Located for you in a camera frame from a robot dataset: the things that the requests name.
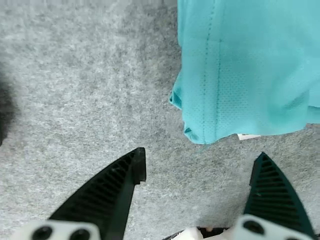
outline floor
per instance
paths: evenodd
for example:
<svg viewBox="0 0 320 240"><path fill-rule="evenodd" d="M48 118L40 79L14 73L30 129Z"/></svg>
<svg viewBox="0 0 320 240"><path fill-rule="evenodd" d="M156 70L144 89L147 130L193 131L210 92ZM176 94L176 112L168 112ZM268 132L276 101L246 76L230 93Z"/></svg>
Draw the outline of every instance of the floor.
<svg viewBox="0 0 320 240"><path fill-rule="evenodd" d="M0 1L1 239L136 147L146 148L147 181L135 189L126 240L231 226L262 151L320 232L319 125L210 146L183 135L168 102L181 54L174 1Z"/></svg>

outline white tag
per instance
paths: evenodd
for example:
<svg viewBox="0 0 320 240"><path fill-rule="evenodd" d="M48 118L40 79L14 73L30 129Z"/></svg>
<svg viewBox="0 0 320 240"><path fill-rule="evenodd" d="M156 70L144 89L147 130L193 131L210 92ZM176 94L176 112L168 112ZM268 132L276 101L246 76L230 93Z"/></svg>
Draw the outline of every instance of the white tag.
<svg viewBox="0 0 320 240"><path fill-rule="evenodd" d="M254 138L258 138L261 137L261 135L253 135L253 134L237 134L239 140L246 140L246 139L254 139Z"/></svg>

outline cloth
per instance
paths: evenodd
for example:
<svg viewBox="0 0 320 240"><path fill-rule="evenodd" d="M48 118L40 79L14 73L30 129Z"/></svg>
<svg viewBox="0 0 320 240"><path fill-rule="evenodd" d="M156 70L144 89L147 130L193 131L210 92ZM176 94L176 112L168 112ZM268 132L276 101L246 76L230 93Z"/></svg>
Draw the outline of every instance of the cloth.
<svg viewBox="0 0 320 240"><path fill-rule="evenodd" d="M178 0L185 135L279 135L320 123L319 0Z"/></svg>

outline stitched seam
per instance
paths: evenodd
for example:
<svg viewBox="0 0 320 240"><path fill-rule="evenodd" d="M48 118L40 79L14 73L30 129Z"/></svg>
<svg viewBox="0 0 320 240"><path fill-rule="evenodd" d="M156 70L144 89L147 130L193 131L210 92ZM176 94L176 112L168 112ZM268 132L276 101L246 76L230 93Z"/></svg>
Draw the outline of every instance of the stitched seam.
<svg viewBox="0 0 320 240"><path fill-rule="evenodd" d="M218 126L218 113L219 113L219 88L220 88L220 75L221 75L221 43L222 43L222 27L225 18L226 5L223 6L222 18L220 25L220 39L219 39L219 53L218 53L218 76L216 84L216 106L215 106L215 120L214 120L214 139L217 139L217 126Z"/></svg>
<svg viewBox="0 0 320 240"><path fill-rule="evenodd" d="M203 104L202 104L202 137L203 137L204 144L207 144L206 137L205 137L205 123L206 123L206 87L207 87L207 78L208 78L208 73L207 73L208 50L209 50L209 39L211 36L211 28L212 28L212 22L214 19L215 7L216 7L216 1L214 0L212 5L212 10L210 13L210 18L209 18L208 34L205 42L204 73L203 73Z"/></svg>

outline gray carpet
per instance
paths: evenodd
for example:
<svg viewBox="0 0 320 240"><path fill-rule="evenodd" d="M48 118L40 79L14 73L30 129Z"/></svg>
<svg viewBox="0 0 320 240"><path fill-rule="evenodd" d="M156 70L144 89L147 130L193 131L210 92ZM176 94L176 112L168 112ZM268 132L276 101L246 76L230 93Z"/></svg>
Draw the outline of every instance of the gray carpet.
<svg viewBox="0 0 320 240"><path fill-rule="evenodd" d="M181 112L168 103L180 68L173 1L26 2L0 7L2 239L47 218L136 147L146 148L147 181L135 189L126 240L231 226L261 151L320 231L318 125L245 141L231 135L209 147L183 135Z"/></svg>

